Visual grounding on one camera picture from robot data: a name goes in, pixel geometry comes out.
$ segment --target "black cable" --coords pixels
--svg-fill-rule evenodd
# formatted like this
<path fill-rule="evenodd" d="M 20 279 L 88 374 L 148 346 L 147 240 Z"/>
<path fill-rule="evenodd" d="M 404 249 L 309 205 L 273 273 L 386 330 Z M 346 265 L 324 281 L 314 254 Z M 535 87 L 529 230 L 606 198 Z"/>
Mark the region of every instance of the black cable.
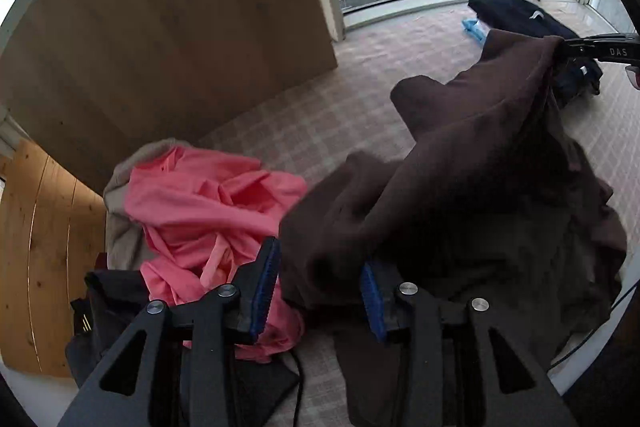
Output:
<path fill-rule="evenodd" d="M 302 370 L 302 364 L 300 363 L 300 359 L 296 353 L 295 349 L 291 349 L 289 351 L 290 355 L 293 358 L 293 361 L 296 363 L 296 367 L 298 369 L 298 397 L 296 398 L 296 408 L 293 412 L 293 426 L 298 427 L 298 416 L 300 415 L 300 405 L 302 404 L 302 391 L 305 386 L 305 373 Z"/>
<path fill-rule="evenodd" d="M 633 284 L 633 286 L 631 286 L 631 288 L 629 288 L 629 289 L 625 292 L 625 294 L 624 294 L 620 299 L 618 299 L 618 300 L 613 304 L 613 306 L 611 307 L 611 311 L 615 310 L 615 309 L 616 309 L 616 306 L 617 306 L 618 304 L 620 304 L 620 302 L 622 302 L 624 299 L 626 299 L 626 296 L 628 296 L 628 295 L 629 295 L 629 293 L 631 293 L 631 292 L 632 292 L 632 291 L 633 291 L 633 290 L 638 286 L 638 284 L 639 284 L 639 283 L 640 283 L 640 280 L 637 280 L 637 281 Z M 572 349 L 571 351 L 569 351 L 569 352 L 568 352 L 564 357 L 562 357 L 560 360 L 557 360 L 556 362 L 552 363 L 552 364 L 551 364 L 551 367 L 549 367 L 549 369 L 548 369 L 548 370 L 549 370 L 549 371 L 551 371 L 554 367 L 556 367 L 556 365 L 561 364 L 561 363 L 562 363 L 562 362 L 564 362 L 566 359 L 568 359 L 570 356 L 572 356 L 576 351 L 578 351 L 578 349 L 580 349 L 582 346 L 584 346 L 584 344 L 585 344 L 585 343 L 586 343 L 586 342 L 587 342 L 587 341 L 588 341 L 588 340 L 593 336 L 593 334 L 594 334 L 596 331 L 598 331 L 599 329 L 600 329 L 600 328 L 596 328 L 596 329 L 594 329 L 594 330 L 591 330 L 591 331 L 589 332 L 589 334 L 588 334 L 586 337 L 584 337 L 584 338 L 580 341 L 580 344 L 578 344 L 577 346 L 575 346 L 575 347 L 574 347 L 574 349 Z"/>

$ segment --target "pink fabric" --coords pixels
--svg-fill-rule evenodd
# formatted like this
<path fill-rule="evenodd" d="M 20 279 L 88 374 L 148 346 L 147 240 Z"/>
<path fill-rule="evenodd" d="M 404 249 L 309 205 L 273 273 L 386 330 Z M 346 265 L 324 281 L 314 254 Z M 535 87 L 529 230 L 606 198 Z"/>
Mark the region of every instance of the pink fabric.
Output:
<path fill-rule="evenodd" d="M 263 238 L 277 236 L 282 216 L 305 191 L 298 176 L 211 150 L 178 146 L 137 165 L 124 208 L 158 253 L 140 267 L 149 298 L 183 304 L 230 282 Z M 282 300 L 278 280 L 264 332 L 255 346 L 237 346 L 236 357 L 266 361 L 302 333 L 302 317 Z"/>

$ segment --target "beige garment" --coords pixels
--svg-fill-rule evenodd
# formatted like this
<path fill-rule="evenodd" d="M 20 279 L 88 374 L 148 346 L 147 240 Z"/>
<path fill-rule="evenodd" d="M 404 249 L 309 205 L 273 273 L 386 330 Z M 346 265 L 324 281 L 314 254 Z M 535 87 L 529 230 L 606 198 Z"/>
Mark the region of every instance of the beige garment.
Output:
<path fill-rule="evenodd" d="M 187 142 L 175 138 L 148 143 L 113 169 L 113 176 L 102 194 L 107 207 L 105 240 L 107 268 L 110 270 L 137 270 L 143 261 L 156 256 L 146 245 L 142 227 L 124 211 L 124 200 L 133 167 L 158 158 L 177 145 L 191 147 Z"/>

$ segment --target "wooden floor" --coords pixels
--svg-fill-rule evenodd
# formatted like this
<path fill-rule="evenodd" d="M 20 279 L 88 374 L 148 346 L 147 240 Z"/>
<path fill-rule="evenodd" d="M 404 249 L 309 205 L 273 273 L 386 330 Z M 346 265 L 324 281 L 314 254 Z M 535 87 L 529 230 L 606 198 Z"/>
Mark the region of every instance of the wooden floor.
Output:
<path fill-rule="evenodd" d="M 13 369 L 69 377 L 69 302 L 104 251 L 102 198 L 32 142 L 5 165 L 0 202 L 0 354 Z"/>

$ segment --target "dark red garment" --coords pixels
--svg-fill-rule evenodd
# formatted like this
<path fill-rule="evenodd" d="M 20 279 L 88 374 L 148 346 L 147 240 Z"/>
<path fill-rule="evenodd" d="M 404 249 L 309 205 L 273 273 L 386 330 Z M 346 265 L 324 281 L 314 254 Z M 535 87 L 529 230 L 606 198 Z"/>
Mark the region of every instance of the dark red garment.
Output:
<path fill-rule="evenodd" d="M 402 80 L 391 99 L 414 149 L 393 163 L 350 155 L 284 217 L 284 298 L 309 311 L 361 306 L 364 261 L 387 257 L 438 298 L 499 305 L 542 367 L 571 333 L 606 320 L 626 235 L 612 191 L 562 129 L 550 89 L 561 41 L 492 30 L 449 84 Z M 382 362 L 351 338 L 336 344 L 338 360 L 362 361 L 341 362 L 348 396 L 372 393 L 397 353 Z M 393 400 L 374 395 L 375 412 L 350 403 L 354 425 L 388 425 L 380 404 Z"/>

